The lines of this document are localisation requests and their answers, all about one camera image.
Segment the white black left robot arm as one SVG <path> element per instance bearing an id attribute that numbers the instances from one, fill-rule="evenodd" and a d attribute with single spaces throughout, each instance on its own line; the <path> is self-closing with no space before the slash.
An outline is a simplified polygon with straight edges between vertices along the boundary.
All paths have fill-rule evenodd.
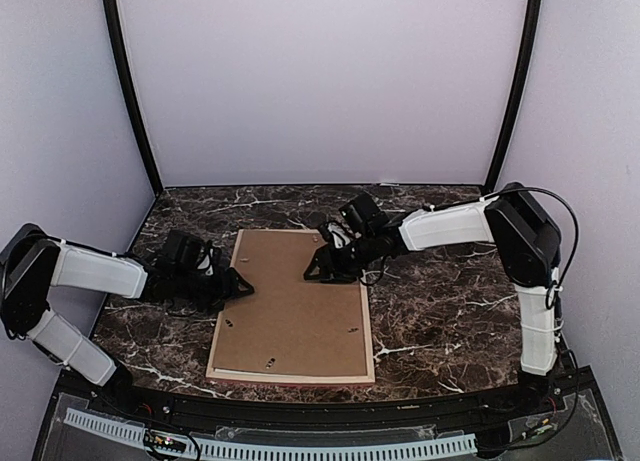
<path id="1" fill-rule="evenodd" d="M 125 299 L 191 303 L 198 313 L 221 310 L 254 293 L 233 267 L 220 263 L 211 242 L 173 229 L 161 248 L 142 258 L 55 238 L 23 225 L 1 252 L 1 324 L 11 340 L 29 340 L 64 368 L 102 388 L 101 398 L 120 417 L 141 408 L 128 369 L 59 313 L 48 301 L 53 287 L 71 287 Z"/>

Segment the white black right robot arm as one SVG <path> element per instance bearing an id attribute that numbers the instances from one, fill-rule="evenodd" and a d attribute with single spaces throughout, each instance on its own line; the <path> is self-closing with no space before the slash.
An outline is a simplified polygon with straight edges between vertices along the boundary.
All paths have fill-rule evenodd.
<path id="1" fill-rule="evenodd" d="M 560 283 L 561 233 L 544 208 L 519 183 L 499 193 L 446 207 L 429 206 L 395 217 L 362 193 L 340 209 L 341 220 L 321 224 L 324 240 L 303 278 L 348 284 L 364 279 L 374 262 L 430 248 L 466 243 L 495 246 L 520 306 L 520 365 L 530 375 L 510 394 L 521 415 L 534 413 L 549 397 L 547 375 L 557 359 L 560 330 L 555 306 Z"/>

